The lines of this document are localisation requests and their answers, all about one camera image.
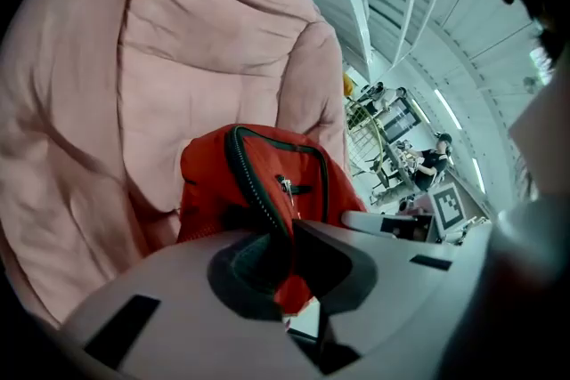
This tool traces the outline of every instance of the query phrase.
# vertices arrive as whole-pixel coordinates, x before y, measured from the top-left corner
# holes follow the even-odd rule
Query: black slot
[[[208,283],[242,318],[281,321],[281,307],[273,296],[289,273],[290,249],[290,243],[278,236],[248,236],[214,255]]]
[[[306,222],[295,220],[293,231],[295,273],[305,280],[322,309],[328,315],[358,309],[378,279],[374,260]]]
[[[148,296],[133,296],[87,343],[85,352],[117,370],[159,304]]]
[[[291,185],[291,195],[305,195],[312,189],[310,185]]]
[[[427,266],[441,271],[448,271],[452,266],[452,262],[450,261],[426,255],[416,255],[410,260],[410,263],[421,264],[422,266]]]

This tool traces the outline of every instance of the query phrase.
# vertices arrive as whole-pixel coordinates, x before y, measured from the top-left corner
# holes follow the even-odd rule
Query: table
[[[400,178],[402,179],[402,181],[404,181],[408,187],[413,189],[415,184],[414,184],[413,180],[411,179],[410,175],[408,174],[408,167],[402,166],[402,162],[400,161],[400,158],[399,158],[400,152],[399,152],[398,148],[392,146],[391,144],[387,144],[387,143],[384,143],[383,147],[384,147],[384,151],[386,152],[387,157],[392,161],[392,163],[394,165],[397,165],[398,173],[400,174]],[[384,180],[386,178],[384,177],[384,175],[382,175],[382,177],[380,177],[381,174],[382,173],[380,171],[377,172],[378,178],[384,184],[384,187],[389,189],[389,187],[390,187],[389,183],[388,182],[384,183]]]

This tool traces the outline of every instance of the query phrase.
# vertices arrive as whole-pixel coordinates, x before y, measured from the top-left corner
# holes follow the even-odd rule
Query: person
[[[381,92],[373,91],[370,96],[371,100],[364,105],[364,109],[368,111],[372,117],[386,115],[391,110],[391,105],[399,98],[404,98],[407,91],[404,87],[397,89],[383,89]],[[357,126],[366,118],[362,109],[357,109],[356,112],[348,119],[348,128],[351,129]]]
[[[358,101],[360,103],[364,103],[368,99],[374,99],[378,97],[383,91],[384,91],[384,83],[382,83],[381,81],[379,81],[373,87],[366,85],[365,87],[362,88],[361,96],[358,99]]]
[[[421,152],[408,150],[407,152],[414,157],[424,159],[421,165],[417,165],[416,173],[413,175],[414,186],[409,187],[405,182],[400,182],[384,192],[372,192],[370,202],[376,206],[383,206],[399,201],[412,193],[428,191],[436,175],[442,173],[447,167],[448,152],[451,146],[452,137],[448,133],[441,133],[437,138],[435,149],[422,150]]]

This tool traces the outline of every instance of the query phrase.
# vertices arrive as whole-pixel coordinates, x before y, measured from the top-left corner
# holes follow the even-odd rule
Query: black shirt
[[[438,173],[441,173],[447,167],[447,156],[440,154],[436,150],[422,150],[421,155],[424,158],[422,166],[425,168],[435,168]],[[414,182],[421,189],[426,191],[434,181],[435,176],[422,173],[418,170],[414,176]]]

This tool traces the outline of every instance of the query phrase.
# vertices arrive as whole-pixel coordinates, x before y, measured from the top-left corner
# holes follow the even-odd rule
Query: black zipper
[[[281,230],[286,236],[288,236],[286,224],[281,219],[279,211],[269,198],[264,186],[257,179],[256,173],[249,163],[243,144],[243,137],[245,136],[262,138],[277,149],[313,154],[320,160],[322,178],[322,221],[326,222],[329,213],[329,174],[327,171],[327,162],[322,153],[318,149],[310,146],[297,146],[296,144],[267,138],[241,125],[233,127],[225,136],[225,155],[246,200],[251,206],[258,207],[262,215],[270,221],[272,226],[277,230]]]

